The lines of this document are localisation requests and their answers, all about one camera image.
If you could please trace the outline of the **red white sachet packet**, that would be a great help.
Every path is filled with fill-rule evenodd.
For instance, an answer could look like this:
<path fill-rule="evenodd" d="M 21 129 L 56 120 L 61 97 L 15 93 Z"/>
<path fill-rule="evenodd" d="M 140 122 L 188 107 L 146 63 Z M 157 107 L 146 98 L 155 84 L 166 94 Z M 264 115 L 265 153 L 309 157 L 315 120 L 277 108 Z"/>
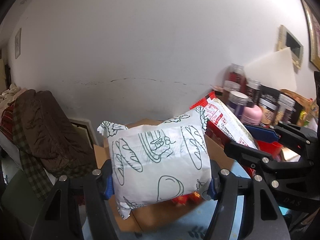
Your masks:
<path fill-rule="evenodd" d="M 248 129 L 241 121 L 232 113 L 232 111 L 215 96 L 214 92 L 210 92 L 207 97 L 202 98 L 190 109 L 203 107 L 206 114 L 207 131 L 220 139 L 221 144 L 225 145 L 228 141 L 234 141 L 244 146 L 258 149 L 258 144 Z"/>

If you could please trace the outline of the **white bread-print snack bag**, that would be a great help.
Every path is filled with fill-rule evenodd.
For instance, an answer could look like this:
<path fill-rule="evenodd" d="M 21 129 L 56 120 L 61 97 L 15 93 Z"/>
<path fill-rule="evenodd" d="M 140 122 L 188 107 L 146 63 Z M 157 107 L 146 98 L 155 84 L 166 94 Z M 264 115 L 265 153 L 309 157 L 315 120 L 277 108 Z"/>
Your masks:
<path fill-rule="evenodd" d="M 125 125 L 103 121 L 97 131 L 108 140 L 118 212 L 197 192 L 205 200 L 212 181 L 204 139 L 207 119 L 197 107 L 159 125 Z"/>

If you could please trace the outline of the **large red snack packet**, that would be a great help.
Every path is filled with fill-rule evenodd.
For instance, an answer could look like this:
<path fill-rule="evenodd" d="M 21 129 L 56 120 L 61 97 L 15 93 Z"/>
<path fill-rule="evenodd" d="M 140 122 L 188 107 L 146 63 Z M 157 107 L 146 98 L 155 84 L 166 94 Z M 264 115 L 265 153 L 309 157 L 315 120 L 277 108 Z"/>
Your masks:
<path fill-rule="evenodd" d="M 173 198 L 171 201 L 175 205 L 186 205 L 188 203 L 199 204 L 201 202 L 201 195 L 197 192 L 192 192 L 190 194 L 182 195 Z"/>

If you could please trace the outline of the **orange kraft snack bag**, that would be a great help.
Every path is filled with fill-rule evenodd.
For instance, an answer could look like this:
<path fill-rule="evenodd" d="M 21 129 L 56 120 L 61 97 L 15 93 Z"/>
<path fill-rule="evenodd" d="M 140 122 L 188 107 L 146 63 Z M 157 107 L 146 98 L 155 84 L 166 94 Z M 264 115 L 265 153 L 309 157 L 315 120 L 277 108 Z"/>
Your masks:
<path fill-rule="evenodd" d="M 316 100 L 307 99 L 300 94 L 287 89 L 281 89 L 280 91 L 282 94 L 289 96 L 296 102 L 290 118 L 292 124 L 307 126 L 312 119 L 318 123 L 319 106 L 317 105 Z"/>

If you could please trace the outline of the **tall jar black label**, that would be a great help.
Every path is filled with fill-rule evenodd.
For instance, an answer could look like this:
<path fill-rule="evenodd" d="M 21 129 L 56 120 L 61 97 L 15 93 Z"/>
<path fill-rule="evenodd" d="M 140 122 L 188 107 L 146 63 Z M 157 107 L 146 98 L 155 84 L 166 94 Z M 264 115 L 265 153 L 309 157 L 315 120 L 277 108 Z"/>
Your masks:
<path fill-rule="evenodd" d="M 295 100 L 285 94 L 280 94 L 278 98 L 278 108 L 273 124 L 277 125 L 281 122 L 288 122 L 294 111 Z"/>

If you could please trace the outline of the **pink lidded canister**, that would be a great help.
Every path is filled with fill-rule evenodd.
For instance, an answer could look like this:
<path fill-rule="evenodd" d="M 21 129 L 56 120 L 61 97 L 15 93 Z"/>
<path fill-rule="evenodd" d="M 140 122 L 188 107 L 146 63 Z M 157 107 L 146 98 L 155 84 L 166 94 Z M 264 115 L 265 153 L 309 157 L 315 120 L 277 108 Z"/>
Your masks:
<path fill-rule="evenodd" d="M 253 107 L 245 107 L 241 122 L 249 125 L 259 125 L 263 117 L 263 112 L 259 106 L 254 105 Z"/>

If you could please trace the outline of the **green plaid cloth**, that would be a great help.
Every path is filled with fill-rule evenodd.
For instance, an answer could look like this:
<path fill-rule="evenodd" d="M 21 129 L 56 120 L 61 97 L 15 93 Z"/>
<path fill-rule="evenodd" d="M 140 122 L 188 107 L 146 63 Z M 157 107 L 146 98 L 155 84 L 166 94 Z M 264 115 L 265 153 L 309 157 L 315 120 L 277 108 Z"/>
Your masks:
<path fill-rule="evenodd" d="M 17 106 L 13 110 L 12 136 L 20 156 L 22 170 L 27 177 L 31 189 L 40 201 L 45 201 L 53 188 L 53 184 L 46 174 L 40 161 L 35 158 L 27 142 L 22 126 L 21 114 Z"/>

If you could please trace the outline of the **black stand-up pouch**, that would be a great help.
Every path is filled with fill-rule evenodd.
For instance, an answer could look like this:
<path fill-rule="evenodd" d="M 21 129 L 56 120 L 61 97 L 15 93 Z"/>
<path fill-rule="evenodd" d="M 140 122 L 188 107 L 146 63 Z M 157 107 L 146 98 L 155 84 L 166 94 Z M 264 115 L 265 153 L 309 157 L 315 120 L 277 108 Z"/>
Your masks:
<path fill-rule="evenodd" d="M 261 86 L 259 93 L 258 106 L 263 112 L 260 126 L 274 126 L 273 121 L 278 108 L 278 98 L 282 94 L 281 91 L 271 87 Z"/>

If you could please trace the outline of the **clear jar navy label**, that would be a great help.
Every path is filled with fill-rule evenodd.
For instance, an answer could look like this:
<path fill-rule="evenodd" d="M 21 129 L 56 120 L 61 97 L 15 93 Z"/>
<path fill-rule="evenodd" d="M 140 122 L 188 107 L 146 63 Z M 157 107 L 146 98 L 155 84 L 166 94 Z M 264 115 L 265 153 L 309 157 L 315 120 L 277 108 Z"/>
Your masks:
<path fill-rule="evenodd" d="M 247 106 L 249 97 L 241 92 L 231 91 L 227 101 L 227 107 L 238 118 L 241 119 L 244 108 Z"/>

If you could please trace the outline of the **blue floral tablecloth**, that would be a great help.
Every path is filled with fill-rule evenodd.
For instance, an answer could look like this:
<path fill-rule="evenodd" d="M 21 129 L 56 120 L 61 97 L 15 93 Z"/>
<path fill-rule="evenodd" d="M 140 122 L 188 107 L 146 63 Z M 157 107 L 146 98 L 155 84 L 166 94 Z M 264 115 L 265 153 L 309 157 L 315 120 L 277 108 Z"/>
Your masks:
<path fill-rule="evenodd" d="M 236 175 L 249 178 L 246 171 L 236 161 L 232 165 L 231 171 Z M 175 222 L 151 232 L 119 232 L 119 239 L 202 239 L 208 229 L 212 215 L 215 211 L 217 201 L 205 201 L 195 210 L 182 216 Z M 242 209 L 244 197 L 238 196 L 236 202 L 235 217 L 229 239 L 237 239 L 242 219 Z M 82 226 L 84 239 L 93 239 L 86 219 Z"/>

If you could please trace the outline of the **brown jacket pile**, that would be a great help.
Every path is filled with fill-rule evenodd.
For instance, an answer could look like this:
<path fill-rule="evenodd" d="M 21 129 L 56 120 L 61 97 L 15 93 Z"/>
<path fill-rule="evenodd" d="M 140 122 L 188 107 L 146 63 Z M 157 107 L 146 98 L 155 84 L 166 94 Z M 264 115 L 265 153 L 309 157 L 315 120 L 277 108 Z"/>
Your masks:
<path fill-rule="evenodd" d="M 55 177 L 82 177 L 97 167 L 88 141 L 48 90 L 29 89 L 16 99 L 12 131 L 16 146 Z"/>

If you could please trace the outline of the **cream framed wall mirror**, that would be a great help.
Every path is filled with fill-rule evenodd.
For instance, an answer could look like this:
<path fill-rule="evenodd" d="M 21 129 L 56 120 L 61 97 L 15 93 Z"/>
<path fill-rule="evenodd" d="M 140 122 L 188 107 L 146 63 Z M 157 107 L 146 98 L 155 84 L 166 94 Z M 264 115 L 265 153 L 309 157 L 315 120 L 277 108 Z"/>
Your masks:
<path fill-rule="evenodd" d="M 277 51 L 283 50 L 285 48 L 290 48 L 293 65 L 297 69 L 301 69 L 304 46 L 299 42 L 299 40 L 284 26 L 280 25 Z"/>

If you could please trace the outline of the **gold framed wall picture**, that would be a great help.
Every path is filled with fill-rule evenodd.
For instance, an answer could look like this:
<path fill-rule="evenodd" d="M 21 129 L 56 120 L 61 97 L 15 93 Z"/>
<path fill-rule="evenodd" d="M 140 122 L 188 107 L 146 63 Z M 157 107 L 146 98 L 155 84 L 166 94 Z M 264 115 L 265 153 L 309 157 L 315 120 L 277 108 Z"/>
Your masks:
<path fill-rule="evenodd" d="M 319 22 L 306 1 L 301 0 L 308 23 L 310 62 L 319 70 Z"/>

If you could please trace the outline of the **wall picture frame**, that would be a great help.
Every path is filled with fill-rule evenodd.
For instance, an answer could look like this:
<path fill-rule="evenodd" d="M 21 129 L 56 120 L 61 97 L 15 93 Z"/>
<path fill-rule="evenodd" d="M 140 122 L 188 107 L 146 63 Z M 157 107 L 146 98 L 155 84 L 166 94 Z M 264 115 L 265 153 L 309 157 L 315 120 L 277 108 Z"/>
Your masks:
<path fill-rule="evenodd" d="M 21 54 L 21 32 L 20 28 L 15 35 L 15 59 L 17 59 Z"/>

